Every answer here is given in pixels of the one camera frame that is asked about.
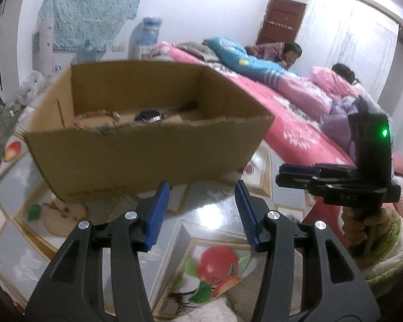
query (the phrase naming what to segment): bolt head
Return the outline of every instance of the bolt head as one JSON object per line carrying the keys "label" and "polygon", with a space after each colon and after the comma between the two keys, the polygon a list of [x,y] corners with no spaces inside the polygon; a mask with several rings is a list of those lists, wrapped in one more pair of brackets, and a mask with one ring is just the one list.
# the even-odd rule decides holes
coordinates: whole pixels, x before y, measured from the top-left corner
{"label": "bolt head", "polygon": [[133,211],[127,212],[125,214],[125,218],[128,219],[128,220],[133,220],[133,219],[136,219],[137,217],[138,217],[138,214],[136,212],[133,212]]}
{"label": "bolt head", "polygon": [[90,222],[87,220],[82,220],[79,224],[78,224],[78,228],[81,230],[85,230],[88,229],[90,226]]}
{"label": "bolt head", "polygon": [[267,216],[270,219],[276,220],[276,219],[279,219],[280,214],[278,212],[276,212],[276,211],[270,211],[269,213],[267,213]]}
{"label": "bolt head", "polygon": [[327,227],[327,225],[322,220],[318,220],[315,223],[315,227],[319,230],[324,230]]}

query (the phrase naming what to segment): cardboard box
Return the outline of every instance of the cardboard box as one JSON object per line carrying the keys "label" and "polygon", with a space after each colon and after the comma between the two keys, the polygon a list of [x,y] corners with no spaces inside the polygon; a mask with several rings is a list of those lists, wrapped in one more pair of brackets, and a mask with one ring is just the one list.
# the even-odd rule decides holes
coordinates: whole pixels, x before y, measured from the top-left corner
{"label": "cardboard box", "polygon": [[[105,109],[199,111],[180,119],[118,125],[97,132],[75,116]],[[36,109],[25,139],[53,192],[88,201],[179,185],[245,167],[273,115],[239,86],[195,64],[113,61],[72,65]]]}

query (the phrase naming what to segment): dark hair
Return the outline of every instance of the dark hair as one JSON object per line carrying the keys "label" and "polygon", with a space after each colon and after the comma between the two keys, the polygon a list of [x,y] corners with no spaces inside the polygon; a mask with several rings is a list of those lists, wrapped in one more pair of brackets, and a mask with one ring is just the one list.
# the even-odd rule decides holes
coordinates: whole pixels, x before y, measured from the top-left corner
{"label": "dark hair", "polygon": [[295,42],[292,41],[287,41],[284,44],[284,54],[288,52],[294,52],[296,55],[301,57],[302,55],[302,48],[296,44]]}
{"label": "dark hair", "polygon": [[354,72],[348,68],[345,64],[337,63],[331,67],[336,74],[343,77],[347,80],[351,85],[355,85],[356,83],[360,83],[358,79],[355,78]]}

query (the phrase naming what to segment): white wardrobe door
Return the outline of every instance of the white wardrobe door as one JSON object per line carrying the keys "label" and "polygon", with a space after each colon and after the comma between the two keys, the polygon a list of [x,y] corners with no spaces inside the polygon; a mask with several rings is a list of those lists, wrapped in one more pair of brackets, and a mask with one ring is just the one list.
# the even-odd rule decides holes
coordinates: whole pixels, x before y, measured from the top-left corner
{"label": "white wardrobe door", "polygon": [[330,67],[342,56],[355,0],[310,0],[296,42],[302,56],[291,68],[308,76],[317,66]]}
{"label": "white wardrobe door", "polygon": [[351,42],[338,62],[349,66],[376,101],[381,96],[397,44],[398,24],[356,1],[349,34]]}

